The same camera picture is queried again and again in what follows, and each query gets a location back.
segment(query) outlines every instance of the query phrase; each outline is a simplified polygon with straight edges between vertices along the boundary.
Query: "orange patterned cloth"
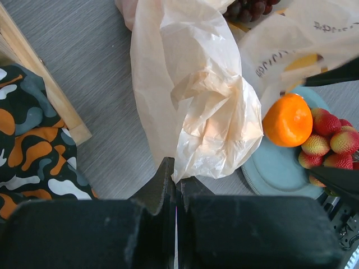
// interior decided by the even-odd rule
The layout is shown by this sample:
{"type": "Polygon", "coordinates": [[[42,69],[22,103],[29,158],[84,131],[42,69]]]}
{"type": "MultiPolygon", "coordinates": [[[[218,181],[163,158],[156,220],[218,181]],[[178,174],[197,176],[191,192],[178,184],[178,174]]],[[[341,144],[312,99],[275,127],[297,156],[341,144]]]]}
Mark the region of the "orange patterned cloth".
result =
{"type": "Polygon", "coordinates": [[[77,148],[46,96],[42,78],[0,68],[0,223],[32,199],[94,199],[76,170],[77,148]]]}

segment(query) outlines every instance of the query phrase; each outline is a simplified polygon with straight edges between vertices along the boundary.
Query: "grapes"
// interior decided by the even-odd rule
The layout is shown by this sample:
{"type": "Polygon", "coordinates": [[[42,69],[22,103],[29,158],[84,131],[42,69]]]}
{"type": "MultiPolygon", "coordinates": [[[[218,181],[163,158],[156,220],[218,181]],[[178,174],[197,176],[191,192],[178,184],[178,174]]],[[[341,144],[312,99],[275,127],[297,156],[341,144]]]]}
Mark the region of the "grapes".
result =
{"type": "Polygon", "coordinates": [[[251,21],[256,21],[256,20],[258,20],[258,19],[260,18],[260,15],[261,15],[261,14],[255,14],[255,15],[253,15],[251,21]]]}
{"type": "Polygon", "coordinates": [[[231,9],[228,11],[228,13],[229,13],[229,15],[231,16],[231,17],[237,17],[239,14],[240,14],[240,12],[241,12],[241,7],[242,7],[242,5],[241,5],[241,3],[235,3],[232,7],[231,7],[231,9]]]}
{"type": "Polygon", "coordinates": [[[248,23],[256,21],[262,14],[270,14],[273,5],[280,0],[235,0],[223,16],[233,22],[248,23]]]}
{"type": "Polygon", "coordinates": [[[264,11],[265,11],[265,4],[263,2],[256,2],[251,7],[251,13],[253,16],[258,15],[259,17],[260,15],[263,14],[264,11]]]}
{"type": "Polygon", "coordinates": [[[265,7],[265,10],[264,10],[264,12],[263,12],[263,15],[268,15],[268,14],[270,14],[271,11],[272,11],[272,9],[273,9],[273,6],[272,6],[272,5],[266,6],[266,7],[265,7]]]}
{"type": "Polygon", "coordinates": [[[269,4],[278,4],[280,0],[268,0],[269,4]]]}
{"type": "Polygon", "coordinates": [[[250,22],[252,20],[252,14],[249,10],[242,10],[238,18],[240,22],[246,24],[247,22],[250,22]]]}

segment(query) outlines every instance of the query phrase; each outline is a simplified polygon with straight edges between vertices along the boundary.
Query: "fruit pile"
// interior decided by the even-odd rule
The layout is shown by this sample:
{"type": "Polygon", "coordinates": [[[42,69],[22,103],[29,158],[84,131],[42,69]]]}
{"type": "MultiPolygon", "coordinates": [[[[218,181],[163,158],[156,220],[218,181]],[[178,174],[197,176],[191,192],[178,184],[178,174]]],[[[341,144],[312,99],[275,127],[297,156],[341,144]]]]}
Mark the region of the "fruit pile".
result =
{"type": "Polygon", "coordinates": [[[256,21],[261,15],[270,14],[273,5],[280,0],[235,0],[223,16],[232,22],[248,23],[256,21]]]}
{"type": "MultiPolygon", "coordinates": [[[[359,162],[355,158],[359,150],[359,133],[353,125],[345,119],[338,119],[323,108],[313,108],[311,113],[313,131],[301,146],[299,163],[307,169],[323,164],[359,170],[359,162]]],[[[313,176],[309,177],[309,181],[318,187],[325,187],[313,176]]]]}

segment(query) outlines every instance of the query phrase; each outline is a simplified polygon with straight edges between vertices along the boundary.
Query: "light blue plate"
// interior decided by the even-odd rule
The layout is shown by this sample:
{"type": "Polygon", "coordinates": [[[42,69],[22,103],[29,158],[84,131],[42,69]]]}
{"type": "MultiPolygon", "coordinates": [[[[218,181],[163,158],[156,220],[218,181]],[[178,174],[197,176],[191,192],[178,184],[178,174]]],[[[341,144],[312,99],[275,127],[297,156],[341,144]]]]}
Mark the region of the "light blue plate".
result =
{"type": "MultiPolygon", "coordinates": [[[[303,96],[309,107],[329,111],[325,101],[312,89],[297,87],[293,92],[303,96]]],[[[260,195],[317,199],[323,189],[309,183],[306,170],[298,162],[300,151],[300,147],[278,147],[264,136],[259,148],[241,167],[253,191],[260,195]]]]}

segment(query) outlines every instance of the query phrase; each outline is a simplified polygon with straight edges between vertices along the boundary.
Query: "mandarin orange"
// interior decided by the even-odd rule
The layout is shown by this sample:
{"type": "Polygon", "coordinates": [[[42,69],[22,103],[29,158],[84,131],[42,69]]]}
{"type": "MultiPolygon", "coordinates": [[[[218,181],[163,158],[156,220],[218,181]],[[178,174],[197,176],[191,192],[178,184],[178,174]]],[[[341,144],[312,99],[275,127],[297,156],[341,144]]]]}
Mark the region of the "mandarin orange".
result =
{"type": "Polygon", "coordinates": [[[269,109],[263,119],[267,138],[280,147],[297,147],[310,136],[313,118],[310,108],[297,94],[286,94],[269,109]]]}

